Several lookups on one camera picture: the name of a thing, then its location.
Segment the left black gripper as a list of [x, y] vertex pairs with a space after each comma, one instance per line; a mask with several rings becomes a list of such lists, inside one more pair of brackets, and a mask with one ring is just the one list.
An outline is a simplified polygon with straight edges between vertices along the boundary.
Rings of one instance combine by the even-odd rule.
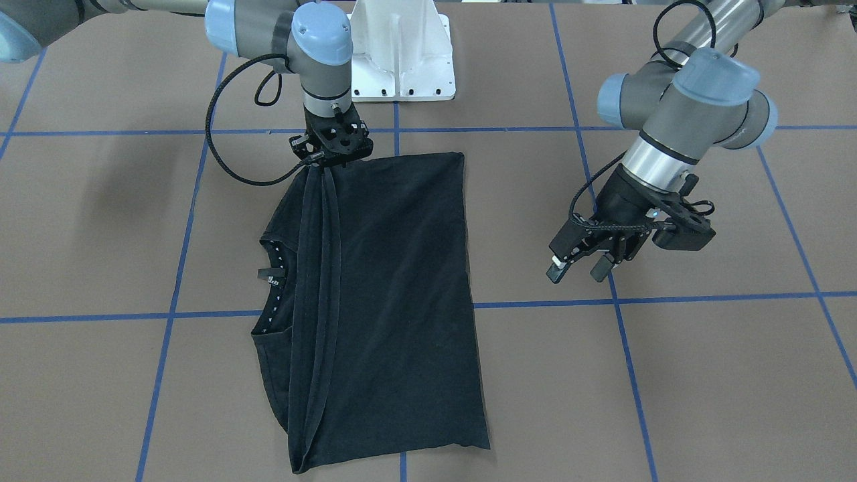
[[620, 262], [633, 259], [649, 235], [662, 227], [663, 222], [655, 222], [649, 215], [658, 210], [652, 202], [655, 193], [668, 191], [645, 184], [619, 165], [597, 196], [593, 216], [571, 211], [550, 242], [549, 280], [559, 284], [570, 265], [596, 252], [602, 256], [590, 276], [597, 282], [606, 280]]

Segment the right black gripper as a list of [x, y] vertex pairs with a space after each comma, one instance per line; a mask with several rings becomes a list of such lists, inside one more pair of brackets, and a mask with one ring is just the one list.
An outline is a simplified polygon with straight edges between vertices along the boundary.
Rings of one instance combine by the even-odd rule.
[[318, 167], [336, 167], [372, 155], [373, 140], [356, 110], [337, 110], [333, 118], [306, 110], [304, 120], [304, 134], [289, 139], [292, 153], [300, 161]]

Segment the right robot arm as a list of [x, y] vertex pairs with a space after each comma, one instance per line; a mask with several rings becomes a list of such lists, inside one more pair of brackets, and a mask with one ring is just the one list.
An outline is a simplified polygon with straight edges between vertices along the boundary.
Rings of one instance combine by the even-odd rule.
[[107, 13], [164, 11], [201, 17], [208, 41], [275, 74], [296, 74], [304, 135], [291, 140], [301, 161], [334, 167], [374, 148], [352, 100], [352, 25], [342, 9], [313, 1], [3, 1], [2, 62], [34, 57], [83, 23]]

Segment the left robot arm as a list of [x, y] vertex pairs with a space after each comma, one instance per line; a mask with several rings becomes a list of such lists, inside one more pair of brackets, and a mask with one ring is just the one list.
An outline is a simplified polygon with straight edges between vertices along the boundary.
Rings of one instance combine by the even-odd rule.
[[663, 43], [653, 25], [655, 54], [634, 74], [609, 76], [598, 92], [600, 119], [633, 129], [630, 148], [597, 171], [609, 174], [590, 217], [575, 210], [549, 244], [546, 272], [559, 283], [570, 265], [601, 255], [591, 277], [601, 282], [633, 260], [648, 239], [664, 250], [699, 251], [715, 237], [712, 202], [688, 201], [699, 161], [711, 147], [754, 149], [773, 135], [779, 112], [759, 91], [759, 71], [735, 58], [742, 37], [783, 8], [817, 1], [695, 1], [698, 10]]

